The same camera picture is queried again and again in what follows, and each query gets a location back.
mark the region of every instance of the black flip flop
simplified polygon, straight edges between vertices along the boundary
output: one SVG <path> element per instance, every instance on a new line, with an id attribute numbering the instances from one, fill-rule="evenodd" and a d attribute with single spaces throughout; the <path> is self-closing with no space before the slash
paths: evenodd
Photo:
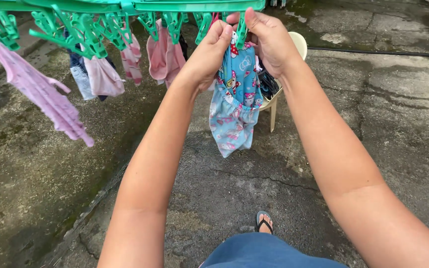
<path id="1" fill-rule="evenodd" d="M 259 228 L 261 227 L 262 224 L 266 224 L 266 226 L 271 231 L 271 234 L 273 235 L 274 232 L 273 232 L 273 229 L 271 228 L 271 225 L 269 224 L 269 222 L 267 222 L 265 219 L 263 219 L 262 221 L 259 221 L 259 216 L 261 214 L 267 215 L 272 220 L 271 216 L 267 212 L 262 211 L 262 210 L 259 211 L 256 215 L 256 232 L 259 232 Z"/>

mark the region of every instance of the blue printed cloth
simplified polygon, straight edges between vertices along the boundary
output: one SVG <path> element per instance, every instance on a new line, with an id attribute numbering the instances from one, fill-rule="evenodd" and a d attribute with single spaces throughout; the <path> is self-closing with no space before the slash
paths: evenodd
<path id="1" fill-rule="evenodd" d="M 224 158 L 236 149 L 251 148 L 253 127 L 263 104 L 254 48 L 245 43 L 237 50 L 236 40 L 233 32 L 210 106 L 211 132 Z"/>

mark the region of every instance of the plastic chair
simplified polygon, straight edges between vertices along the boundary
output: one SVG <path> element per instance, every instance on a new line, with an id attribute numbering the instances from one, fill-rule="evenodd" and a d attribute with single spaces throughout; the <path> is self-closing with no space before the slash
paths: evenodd
<path id="1" fill-rule="evenodd" d="M 295 32 L 289 32 L 289 35 L 292 38 L 292 41 L 294 41 L 295 47 L 299 51 L 299 54 L 301 54 L 301 57 L 303 60 L 306 60 L 307 57 L 307 43 L 306 39 Z M 279 97 L 279 94 L 283 91 L 283 88 L 281 86 L 281 83 L 276 79 L 277 84 L 279 85 L 279 91 L 274 95 L 271 101 L 266 100 L 264 98 L 263 105 L 259 109 L 259 111 L 267 111 L 271 114 L 271 132 L 274 131 L 274 125 L 276 124 L 276 108 L 277 108 L 277 98 Z"/>

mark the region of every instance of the blue shorts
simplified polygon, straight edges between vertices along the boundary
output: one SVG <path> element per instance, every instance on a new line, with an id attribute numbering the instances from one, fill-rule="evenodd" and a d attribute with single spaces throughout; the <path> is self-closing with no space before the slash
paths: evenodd
<path id="1" fill-rule="evenodd" d="M 346 268 L 300 253 L 275 235 L 237 234 L 219 245 L 200 268 Z"/>

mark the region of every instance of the black hose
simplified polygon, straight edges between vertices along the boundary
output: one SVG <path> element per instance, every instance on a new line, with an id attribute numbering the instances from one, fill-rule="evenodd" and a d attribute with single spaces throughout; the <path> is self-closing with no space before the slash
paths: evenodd
<path id="1" fill-rule="evenodd" d="M 429 53 L 417 53 L 417 52 L 363 51 L 363 50 L 348 50 L 348 49 L 337 49 L 337 48 L 317 48 L 317 47 L 307 47 L 307 49 L 349 52 L 349 53 L 361 53 L 361 54 L 381 54 L 381 55 L 429 57 Z"/>

